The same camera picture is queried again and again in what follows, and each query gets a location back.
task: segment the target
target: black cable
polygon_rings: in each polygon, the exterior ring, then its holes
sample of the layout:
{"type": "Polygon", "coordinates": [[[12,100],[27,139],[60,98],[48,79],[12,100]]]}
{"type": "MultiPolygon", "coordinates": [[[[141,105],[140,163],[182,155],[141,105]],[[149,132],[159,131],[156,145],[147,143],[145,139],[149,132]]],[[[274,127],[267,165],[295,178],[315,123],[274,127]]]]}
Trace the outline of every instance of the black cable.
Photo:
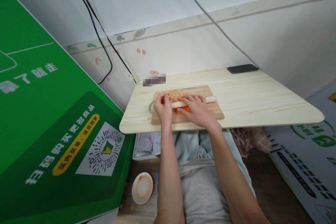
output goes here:
{"type": "Polygon", "coordinates": [[[102,26],[102,24],[100,23],[100,21],[99,21],[97,15],[96,15],[95,11],[93,10],[93,8],[92,8],[90,2],[89,2],[88,0],[86,0],[86,2],[87,2],[87,4],[88,4],[89,8],[91,9],[91,11],[92,11],[94,17],[97,19],[97,21],[98,21],[98,23],[99,23],[101,29],[102,29],[103,32],[105,33],[108,42],[110,43],[110,45],[112,46],[112,48],[114,49],[115,53],[118,55],[119,59],[122,61],[122,63],[124,64],[124,66],[127,68],[127,70],[129,71],[129,73],[132,75],[133,80],[134,80],[134,82],[135,82],[135,84],[136,84],[137,82],[135,81],[132,72],[128,69],[127,65],[125,64],[125,62],[123,61],[123,59],[122,59],[121,56],[119,55],[118,51],[115,49],[114,45],[112,44],[112,42],[111,42],[110,39],[108,38],[108,36],[107,36],[106,32],[104,31],[103,26],[102,26]]]}
{"type": "Polygon", "coordinates": [[[96,25],[94,24],[95,22],[93,21],[93,17],[92,17],[91,12],[90,12],[90,9],[89,9],[88,5],[86,4],[86,2],[85,2],[84,0],[82,0],[82,1],[84,2],[85,6],[86,6],[86,8],[87,8],[87,11],[88,11],[89,14],[90,14],[90,18],[91,18],[91,21],[92,21],[94,30],[95,30],[95,32],[96,32],[96,34],[97,34],[97,37],[98,37],[98,39],[99,39],[99,41],[100,41],[102,47],[104,48],[104,51],[105,51],[105,53],[106,53],[106,55],[107,55],[107,57],[108,57],[110,63],[111,63],[111,69],[109,70],[108,74],[104,77],[104,79],[103,79],[101,82],[98,83],[98,85],[99,85],[99,84],[101,84],[101,83],[105,80],[105,78],[110,74],[110,72],[112,71],[112,67],[113,67],[113,65],[112,65],[112,61],[111,61],[111,59],[110,59],[110,56],[109,56],[109,54],[107,53],[106,48],[105,48],[103,42],[101,41],[101,39],[100,39],[100,37],[99,37],[99,34],[98,34],[98,32],[97,32],[96,25]]]}

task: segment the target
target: wire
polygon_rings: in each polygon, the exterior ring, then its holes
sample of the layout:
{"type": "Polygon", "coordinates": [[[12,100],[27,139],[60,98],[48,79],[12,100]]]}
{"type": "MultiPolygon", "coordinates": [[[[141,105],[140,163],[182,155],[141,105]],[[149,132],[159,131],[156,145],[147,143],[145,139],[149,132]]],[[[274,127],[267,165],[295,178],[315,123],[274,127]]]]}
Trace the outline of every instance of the wire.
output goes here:
{"type": "Polygon", "coordinates": [[[97,32],[97,28],[96,28],[95,22],[93,21],[93,17],[92,17],[91,12],[90,12],[90,9],[89,9],[88,5],[86,4],[86,2],[85,2],[84,0],[82,0],[82,1],[84,2],[85,6],[86,6],[86,8],[87,8],[87,11],[88,11],[89,14],[90,14],[90,18],[91,18],[91,21],[92,21],[94,30],[95,30],[95,32],[96,32],[96,34],[97,34],[97,37],[98,37],[98,39],[99,39],[99,41],[100,41],[100,43],[101,43],[101,45],[102,45],[102,47],[103,47],[103,49],[104,49],[106,55],[107,55],[107,57],[108,57],[110,63],[111,63],[111,68],[110,68],[108,74],[104,77],[104,79],[103,79],[101,82],[98,83],[98,85],[99,85],[99,84],[101,84],[101,83],[105,80],[105,78],[110,74],[110,72],[112,71],[112,67],[113,67],[113,65],[112,65],[112,61],[111,61],[111,59],[110,59],[110,56],[109,56],[109,54],[107,53],[106,48],[105,48],[105,46],[104,46],[102,40],[101,40],[100,37],[99,37],[99,34],[98,34],[98,32],[97,32]]]}
{"type": "Polygon", "coordinates": [[[94,30],[95,30],[95,32],[96,32],[96,35],[97,35],[97,37],[98,37],[98,39],[99,39],[99,41],[100,41],[100,43],[101,43],[101,45],[102,45],[102,47],[103,47],[103,49],[104,49],[106,55],[107,55],[107,57],[108,57],[108,60],[110,61],[110,64],[111,64],[111,68],[110,68],[109,72],[105,75],[105,77],[103,78],[103,80],[102,80],[101,82],[98,83],[98,85],[100,85],[101,83],[103,83],[103,81],[106,79],[106,77],[111,73],[112,68],[113,68],[113,64],[112,64],[112,61],[111,61],[111,58],[110,58],[108,52],[106,51],[106,48],[105,48],[104,44],[102,43],[102,41],[101,41],[101,39],[100,39],[100,37],[99,37],[99,34],[98,34],[98,32],[97,32],[97,28],[96,28],[95,22],[94,22],[94,20],[93,20],[93,17],[92,17],[92,15],[91,15],[91,12],[90,12],[90,9],[91,9],[91,11],[92,11],[94,17],[97,19],[97,21],[98,21],[100,27],[102,28],[104,34],[106,35],[108,42],[111,44],[111,46],[113,47],[114,51],[117,53],[117,55],[119,56],[119,58],[121,59],[122,63],[125,65],[125,67],[126,67],[127,70],[129,71],[129,73],[132,75],[134,82],[137,83],[137,82],[135,81],[135,79],[134,79],[133,74],[132,74],[131,71],[128,69],[127,65],[125,64],[125,62],[123,61],[123,59],[122,59],[121,56],[119,55],[118,51],[115,49],[115,47],[113,46],[112,42],[110,41],[110,39],[108,38],[107,34],[105,33],[105,31],[104,31],[104,29],[103,29],[103,27],[102,27],[102,25],[101,25],[101,23],[100,23],[100,21],[99,21],[97,15],[95,14],[94,10],[92,9],[92,6],[90,5],[89,1],[88,1],[88,0],[86,0],[86,1],[85,1],[85,0],[82,0],[82,1],[84,2],[85,6],[86,6],[86,8],[87,8],[87,10],[88,10],[88,12],[89,12],[89,14],[90,14],[90,18],[91,18],[91,21],[92,21],[94,30]]]}
{"type": "Polygon", "coordinates": [[[88,1],[88,0],[86,0],[86,2],[87,2],[87,4],[88,4],[88,6],[90,7],[90,9],[91,9],[91,11],[92,11],[92,13],[93,13],[93,15],[95,16],[95,18],[97,19],[97,21],[98,21],[98,23],[99,23],[99,25],[100,25],[100,27],[101,27],[101,29],[103,30],[103,32],[105,33],[105,35],[106,35],[106,37],[107,37],[107,40],[108,40],[108,42],[110,43],[110,45],[112,46],[112,48],[114,49],[114,51],[115,51],[115,53],[118,55],[118,57],[119,57],[119,59],[122,61],[122,63],[124,64],[124,66],[127,68],[127,70],[129,71],[129,73],[132,75],[132,77],[133,77],[133,80],[134,80],[134,82],[135,82],[135,84],[137,83],[136,81],[135,81],[135,79],[134,79],[134,76],[133,76],[133,74],[132,74],[132,72],[128,69],[128,67],[127,67],[127,65],[125,64],[125,62],[124,62],[124,60],[121,58],[121,56],[119,55],[119,53],[118,53],[118,51],[115,49],[115,47],[114,47],[114,45],[112,44],[112,42],[110,41],[110,39],[108,38],[108,35],[106,34],[106,32],[104,31],[104,29],[103,29],[103,26],[102,26],[102,24],[100,23],[100,21],[99,21],[99,19],[98,19],[98,17],[97,17],[97,15],[96,15],[96,13],[95,13],[95,11],[93,10],[93,8],[92,8],[92,6],[91,6],[91,4],[90,4],[90,2],[88,1]]]}
{"type": "Polygon", "coordinates": [[[217,22],[206,12],[206,10],[200,5],[200,3],[197,0],[194,0],[195,3],[198,5],[198,7],[205,13],[205,15],[208,16],[208,18],[217,26],[217,28],[223,33],[223,35],[233,44],[242,54],[246,56],[256,67],[260,68],[256,62],[254,62],[236,43],[230,39],[230,37],[223,31],[223,29],[217,24],[217,22]]]}

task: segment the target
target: black smartphone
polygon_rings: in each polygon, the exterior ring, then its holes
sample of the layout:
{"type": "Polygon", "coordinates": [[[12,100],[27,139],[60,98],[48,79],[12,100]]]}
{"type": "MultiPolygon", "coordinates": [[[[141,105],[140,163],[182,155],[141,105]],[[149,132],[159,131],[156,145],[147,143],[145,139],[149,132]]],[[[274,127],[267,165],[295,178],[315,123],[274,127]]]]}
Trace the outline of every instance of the black smartphone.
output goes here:
{"type": "Polygon", "coordinates": [[[247,65],[240,65],[240,66],[231,66],[227,68],[230,73],[234,73],[234,74],[240,74],[243,72],[253,72],[253,71],[257,71],[259,68],[257,68],[256,66],[252,65],[252,64],[247,64],[247,65]]]}

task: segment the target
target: finger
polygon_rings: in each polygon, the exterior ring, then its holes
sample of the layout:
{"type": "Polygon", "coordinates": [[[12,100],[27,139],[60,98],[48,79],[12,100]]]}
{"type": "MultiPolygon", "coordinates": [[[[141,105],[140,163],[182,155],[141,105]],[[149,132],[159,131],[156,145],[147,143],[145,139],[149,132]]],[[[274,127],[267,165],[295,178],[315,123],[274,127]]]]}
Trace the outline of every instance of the finger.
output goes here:
{"type": "Polygon", "coordinates": [[[187,98],[189,101],[195,102],[195,99],[191,95],[184,96],[184,97],[187,98]]]}
{"type": "Polygon", "coordinates": [[[182,109],[182,108],[177,108],[176,110],[177,110],[177,112],[179,112],[180,114],[186,116],[186,117],[189,119],[189,116],[191,115],[191,113],[185,111],[185,110],[182,109]]]}
{"type": "Polygon", "coordinates": [[[164,96],[164,105],[165,106],[170,106],[170,102],[169,102],[169,96],[166,94],[165,96],[164,96]]]}
{"type": "Polygon", "coordinates": [[[187,98],[182,97],[182,98],[177,98],[177,99],[178,99],[179,101],[184,102],[185,104],[187,104],[188,107],[190,107],[190,105],[192,104],[192,102],[189,101],[187,98]]]}
{"type": "Polygon", "coordinates": [[[195,99],[195,101],[201,101],[201,99],[198,97],[197,94],[193,94],[192,97],[195,99]]]}
{"type": "Polygon", "coordinates": [[[204,96],[199,95],[198,97],[201,99],[201,102],[202,102],[202,103],[204,103],[204,104],[207,103],[206,98],[205,98],[204,96]]]}
{"type": "Polygon", "coordinates": [[[168,94],[168,93],[159,94],[159,95],[156,97],[155,104],[156,104],[156,105],[162,104],[162,103],[161,103],[161,100],[162,100],[162,98],[163,98],[165,95],[169,95],[169,94],[168,94]]]}

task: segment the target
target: rolling pin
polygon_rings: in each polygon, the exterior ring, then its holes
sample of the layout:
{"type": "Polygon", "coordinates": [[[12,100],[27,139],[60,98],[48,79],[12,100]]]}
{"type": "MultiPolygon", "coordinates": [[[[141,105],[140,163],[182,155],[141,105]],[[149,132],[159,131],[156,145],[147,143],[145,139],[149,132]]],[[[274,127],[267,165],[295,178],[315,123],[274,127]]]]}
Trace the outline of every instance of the rolling pin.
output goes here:
{"type": "MultiPolygon", "coordinates": [[[[206,97],[205,98],[206,103],[212,103],[212,102],[216,102],[217,101],[217,97],[216,96],[210,96],[210,97],[206,97]]],[[[182,101],[178,101],[178,102],[174,102],[170,104],[172,109],[177,109],[179,107],[188,107],[187,104],[185,104],[182,101]]]]}

